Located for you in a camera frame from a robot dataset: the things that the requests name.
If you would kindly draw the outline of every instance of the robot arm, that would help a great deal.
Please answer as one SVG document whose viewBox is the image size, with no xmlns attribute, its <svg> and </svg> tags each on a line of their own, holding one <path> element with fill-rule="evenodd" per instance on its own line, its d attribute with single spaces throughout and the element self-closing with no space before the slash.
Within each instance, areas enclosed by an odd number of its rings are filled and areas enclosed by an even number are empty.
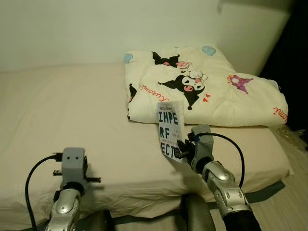
<svg viewBox="0 0 308 231">
<path fill-rule="evenodd" d="M 215 196 L 220 215 L 228 231 L 261 231 L 252 209 L 241 188 L 235 183 L 234 175 L 212 156 L 213 137 L 198 134 L 210 132 L 208 125 L 192 128 L 185 143 L 178 141 L 182 153 L 193 171 L 200 173 Z"/>
<path fill-rule="evenodd" d="M 83 148 L 65 148 L 62 171 L 55 170 L 54 176 L 62 176 L 61 190 L 55 194 L 51 219 L 46 231 L 73 231 L 79 218 L 81 197 L 86 193 L 89 182 L 101 182 L 101 178 L 88 178 L 87 157 Z"/>
</svg>

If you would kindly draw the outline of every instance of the folded blanket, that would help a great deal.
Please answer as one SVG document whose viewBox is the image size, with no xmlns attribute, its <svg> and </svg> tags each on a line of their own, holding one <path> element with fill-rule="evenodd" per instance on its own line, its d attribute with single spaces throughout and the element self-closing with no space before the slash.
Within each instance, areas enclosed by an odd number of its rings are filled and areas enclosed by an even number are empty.
<svg viewBox="0 0 308 231">
<path fill-rule="evenodd" d="M 158 102 L 184 102 L 187 124 L 279 125 L 288 106 L 275 81 L 236 73 L 217 48 L 131 51 L 125 57 L 129 119 L 157 123 Z"/>
</svg>

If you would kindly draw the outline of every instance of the wooden floor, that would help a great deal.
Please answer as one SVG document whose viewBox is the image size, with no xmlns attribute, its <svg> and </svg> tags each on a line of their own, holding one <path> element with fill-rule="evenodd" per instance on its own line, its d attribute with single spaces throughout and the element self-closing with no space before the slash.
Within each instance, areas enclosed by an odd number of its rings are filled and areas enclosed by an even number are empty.
<svg viewBox="0 0 308 231">
<path fill-rule="evenodd" d="M 283 180 L 285 189 L 270 199 L 251 207 L 263 231 L 308 231 L 308 153 L 298 134 L 286 127 L 273 128 L 294 170 L 294 175 Z M 225 231 L 218 210 L 211 210 L 217 231 Z M 165 217 L 153 222 L 134 222 L 117 225 L 117 231 L 183 231 L 184 224 L 176 225 L 176 217 Z"/>
</svg>

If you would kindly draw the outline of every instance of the bed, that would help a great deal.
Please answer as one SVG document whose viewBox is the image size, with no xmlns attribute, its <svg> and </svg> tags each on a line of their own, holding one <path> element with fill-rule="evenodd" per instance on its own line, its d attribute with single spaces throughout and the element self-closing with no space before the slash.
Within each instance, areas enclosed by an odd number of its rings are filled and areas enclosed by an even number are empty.
<svg viewBox="0 0 308 231">
<path fill-rule="evenodd" d="M 152 218 L 180 204 L 181 195 L 213 196 L 186 164 L 166 159 L 156 124 L 127 119 L 128 96 L 123 64 L 39 68 L 0 74 L 0 230 L 30 227 L 24 186 L 32 166 L 65 147 L 84 147 L 88 176 L 101 177 L 82 199 L 81 218 L 102 209 L 113 217 Z M 192 125 L 186 126 L 186 133 Z M 289 161 L 267 127 L 220 128 L 242 148 L 246 173 L 243 191 L 258 191 L 292 174 Z M 213 156 L 239 182 L 241 162 L 235 148 L 214 138 Z M 37 223 L 49 218 L 61 177 L 60 164 L 40 166 L 30 182 Z"/>
</svg>

